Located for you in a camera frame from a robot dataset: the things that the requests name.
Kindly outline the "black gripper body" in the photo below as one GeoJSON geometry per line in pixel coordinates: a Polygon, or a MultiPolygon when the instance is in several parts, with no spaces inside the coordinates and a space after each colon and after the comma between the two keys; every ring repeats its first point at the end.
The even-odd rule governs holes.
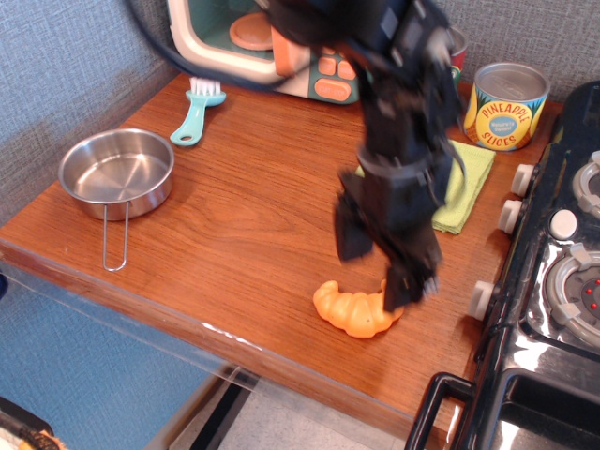
{"type": "Polygon", "coordinates": [[[362,174],[339,174],[342,191],[355,202],[367,232],[389,261],[436,259],[442,252],[432,217],[444,204],[452,158],[434,153],[402,165],[397,158],[358,153],[362,174]]]}

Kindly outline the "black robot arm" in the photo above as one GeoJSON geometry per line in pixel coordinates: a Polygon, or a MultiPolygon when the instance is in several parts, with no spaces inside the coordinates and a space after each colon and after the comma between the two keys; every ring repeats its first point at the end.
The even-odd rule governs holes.
{"type": "Polygon", "coordinates": [[[365,139],[360,172],[342,172],[337,254],[379,248],[389,266],[383,307],[392,312],[437,284],[442,252],[432,227],[458,157],[446,132],[461,112],[451,71],[453,39],[430,1],[263,1],[289,41],[331,49],[358,80],[365,139]]]}

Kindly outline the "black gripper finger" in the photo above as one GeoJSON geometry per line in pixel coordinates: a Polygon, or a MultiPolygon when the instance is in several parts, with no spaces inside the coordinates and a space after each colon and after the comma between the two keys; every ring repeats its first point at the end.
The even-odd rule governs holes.
{"type": "Polygon", "coordinates": [[[391,259],[384,288],[384,310],[395,311],[435,295],[439,290],[437,266],[436,259],[391,259]]]}
{"type": "Polygon", "coordinates": [[[337,255],[342,262],[362,258],[372,251],[373,241],[357,205],[346,192],[337,197],[334,225],[337,255]]]}

